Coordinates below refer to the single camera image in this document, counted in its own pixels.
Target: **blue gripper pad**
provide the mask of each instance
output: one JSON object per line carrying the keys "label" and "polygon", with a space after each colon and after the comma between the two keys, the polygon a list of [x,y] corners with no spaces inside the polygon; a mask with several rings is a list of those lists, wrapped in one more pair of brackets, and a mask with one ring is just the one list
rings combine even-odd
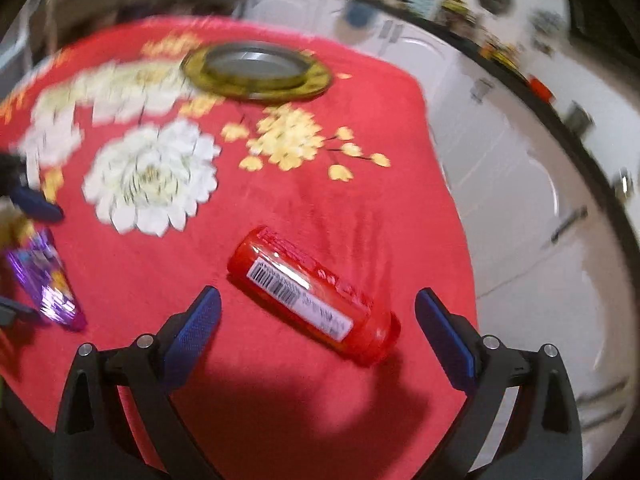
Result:
{"label": "blue gripper pad", "polygon": [[25,215],[39,222],[55,224],[61,222],[65,214],[60,206],[47,202],[44,195],[28,187],[17,187],[10,195],[12,202],[17,205]]}
{"label": "blue gripper pad", "polygon": [[476,362],[451,323],[451,314],[430,288],[415,297],[415,317],[451,386],[471,395],[476,389]]}
{"label": "blue gripper pad", "polygon": [[164,352],[161,386],[168,395],[186,383],[222,314],[220,293],[206,286],[188,311],[188,319]]}

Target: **blue object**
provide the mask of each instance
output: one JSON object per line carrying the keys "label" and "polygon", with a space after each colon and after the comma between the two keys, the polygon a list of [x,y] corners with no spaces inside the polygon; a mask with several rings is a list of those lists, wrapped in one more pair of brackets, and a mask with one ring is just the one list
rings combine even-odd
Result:
{"label": "blue object", "polygon": [[344,20],[353,28],[365,28],[371,24],[378,10],[368,4],[349,0],[344,7]]}
{"label": "blue object", "polygon": [[47,202],[40,191],[30,187],[15,188],[9,198],[25,215],[39,222],[54,224],[62,221],[65,217],[60,206]]}
{"label": "blue object", "polygon": [[425,20],[435,20],[444,0],[409,0],[409,9]]}
{"label": "blue object", "polygon": [[186,383],[221,314],[220,293],[212,286],[206,286],[188,311],[181,314],[188,319],[164,352],[162,361],[161,386],[165,393],[170,394]]}
{"label": "blue object", "polygon": [[471,395],[476,390],[476,362],[453,327],[453,317],[429,288],[415,297],[415,317],[455,389]]}

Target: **cabinet handle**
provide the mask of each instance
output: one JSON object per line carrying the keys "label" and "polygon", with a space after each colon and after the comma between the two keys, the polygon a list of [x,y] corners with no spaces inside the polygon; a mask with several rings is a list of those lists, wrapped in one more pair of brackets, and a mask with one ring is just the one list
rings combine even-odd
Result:
{"label": "cabinet handle", "polygon": [[392,24],[392,20],[386,20],[385,24],[382,26],[382,30],[380,31],[379,38],[381,38],[382,40],[386,39],[386,37],[389,35]]}
{"label": "cabinet handle", "polygon": [[621,204],[625,204],[634,195],[634,180],[629,174],[627,168],[620,168],[618,174],[611,183],[613,193],[620,200]]}
{"label": "cabinet handle", "polygon": [[404,25],[402,23],[398,23],[396,25],[394,33],[391,35],[391,39],[389,40],[389,43],[395,43],[396,41],[398,41],[398,39],[400,38],[400,34],[402,34],[403,28],[404,28]]}
{"label": "cabinet handle", "polygon": [[478,79],[471,89],[471,98],[478,104],[482,104],[484,96],[487,95],[495,85],[488,79]]}
{"label": "cabinet handle", "polygon": [[551,235],[551,243],[556,245],[560,237],[567,232],[576,222],[584,220],[589,215],[589,211],[586,206],[582,206],[574,210],[558,229]]}

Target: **white flower print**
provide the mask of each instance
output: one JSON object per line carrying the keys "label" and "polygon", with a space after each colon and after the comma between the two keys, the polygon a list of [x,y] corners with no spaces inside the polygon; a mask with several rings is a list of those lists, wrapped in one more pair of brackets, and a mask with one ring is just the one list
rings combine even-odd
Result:
{"label": "white flower print", "polygon": [[82,144],[83,133],[74,124],[73,106],[41,114],[27,129],[17,149],[40,166],[64,164]]}
{"label": "white flower print", "polygon": [[73,118],[76,105],[93,106],[93,126],[124,124],[143,115],[163,116],[177,100],[196,93],[176,61],[108,62],[43,90],[31,111],[32,127],[18,148],[26,155],[35,150],[42,167],[55,166],[82,142],[78,127],[66,120],[68,114]]}
{"label": "white flower print", "polygon": [[212,160],[219,154],[213,138],[186,119],[160,130],[140,126],[102,147],[82,192],[98,219],[120,233],[137,227],[162,236],[169,224],[182,231],[218,186]]}

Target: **barcode label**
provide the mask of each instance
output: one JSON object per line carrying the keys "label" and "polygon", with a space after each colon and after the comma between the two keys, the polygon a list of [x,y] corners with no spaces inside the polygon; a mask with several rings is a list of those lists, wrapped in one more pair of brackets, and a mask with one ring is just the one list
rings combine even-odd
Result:
{"label": "barcode label", "polygon": [[309,294],[262,258],[254,261],[247,277],[272,298],[336,341],[342,341],[353,327],[353,320]]}

